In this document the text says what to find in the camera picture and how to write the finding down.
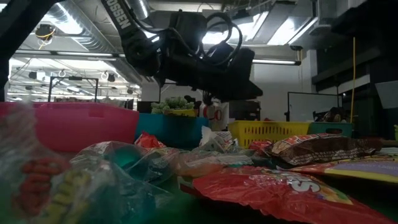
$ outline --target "ceiling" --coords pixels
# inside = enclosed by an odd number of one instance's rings
[[[330,13],[330,11],[335,11],[337,7],[339,11],[344,11],[345,5],[341,3],[342,1],[344,0],[328,1],[334,2],[332,4],[334,7],[324,6],[322,8],[323,5],[321,4],[314,6],[311,0],[209,0],[207,2],[199,0],[148,0],[146,4],[150,9],[150,14],[143,22],[150,27],[163,29],[168,26],[171,13],[178,9],[199,12],[204,16],[209,16],[211,13],[220,10],[228,10],[227,13],[233,16],[237,10],[247,8],[252,21],[239,25],[244,34],[243,46],[253,49],[256,53],[256,59],[297,60],[297,53],[291,50],[289,44],[302,45],[305,49],[312,49],[331,45],[333,41],[344,40],[342,37],[330,35],[330,31],[327,30],[318,35],[317,38],[313,38],[310,34],[311,30],[319,26],[320,23],[328,25],[328,22],[325,22],[328,21],[327,18],[338,15],[338,13]],[[4,6],[5,4],[0,4],[0,10]],[[100,0],[66,0],[57,3],[40,22],[41,24],[51,24],[57,28],[53,39],[44,43],[34,33],[31,33],[20,49],[123,54],[118,32],[110,21]],[[237,32],[233,32],[229,41],[232,46],[238,42],[236,34]],[[208,49],[213,44],[223,40],[225,35],[226,33],[217,30],[208,32],[203,39],[205,48]],[[298,35],[300,38],[293,42],[293,37]],[[115,87],[112,91],[102,89],[99,95],[113,94],[124,97],[129,86],[139,87],[142,83],[154,82],[151,77],[140,76],[123,58],[103,60],[81,55],[79,57],[73,57],[73,55],[54,57],[50,54],[36,58],[34,54],[16,54],[11,60],[11,69],[10,91],[14,93],[48,93],[48,87],[45,86],[49,84],[48,77],[57,76],[61,71],[66,73],[66,77],[98,78],[100,88]],[[33,80],[28,77],[29,72],[44,72],[47,78]],[[110,83],[104,79],[106,76],[104,74],[108,73],[115,73],[115,82]],[[85,84],[81,84],[70,80],[66,80],[65,83],[70,86],[92,84],[87,81],[83,82]],[[34,90],[26,90],[25,86],[30,84],[34,86]],[[53,93],[58,95],[70,93],[65,86],[60,85],[54,88]],[[91,96],[94,89],[84,88],[84,91],[80,93]],[[140,89],[135,88],[134,94],[130,97],[139,98],[140,94]]]

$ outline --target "teal container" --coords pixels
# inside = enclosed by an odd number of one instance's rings
[[[340,134],[351,138],[353,125],[351,123],[332,123],[332,122],[312,122],[310,124],[309,134]]]
[[[201,127],[208,125],[207,118],[140,113],[135,137],[137,139],[145,131],[167,147],[193,149],[199,146]]]

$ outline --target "red packaging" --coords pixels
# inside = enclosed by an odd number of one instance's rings
[[[322,224],[394,223],[310,175],[261,167],[225,168],[193,180],[212,200],[249,205],[264,215]]]
[[[256,150],[259,154],[264,154],[265,149],[272,145],[272,141],[253,141],[249,145],[249,149]]]
[[[148,134],[145,131],[142,132],[134,144],[146,149],[166,147],[163,143],[158,141],[154,135]]]

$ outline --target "white wall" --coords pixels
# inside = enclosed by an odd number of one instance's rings
[[[291,65],[254,65],[254,83],[263,91],[257,98],[261,104],[261,119],[285,121],[287,93],[314,93],[311,78],[317,74],[316,51],[309,50],[302,67]]]
[[[355,79],[355,88],[366,85],[370,82],[371,82],[370,75],[364,75],[362,77]],[[346,91],[352,90],[353,85],[354,85],[354,82],[352,80],[340,84],[340,86],[338,87],[338,93],[340,94],[340,93],[344,93]],[[335,86],[330,87],[330,88],[319,91],[319,93],[321,93],[321,94],[337,94],[337,88]]]
[[[166,98],[177,97],[185,95],[202,100],[201,91],[191,91],[188,86],[164,85],[161,91],[160,100],[164,101]],[[143,83],[141,101],[158,101],[159,100],[159,86],[156,83]]]

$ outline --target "yellow crate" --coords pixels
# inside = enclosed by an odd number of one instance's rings
[[[307,134],[310,122],[234,121],[229,131],[237,138],[239,145],[249,147],[253,141],[271,140],[277,142],[293,135]]]

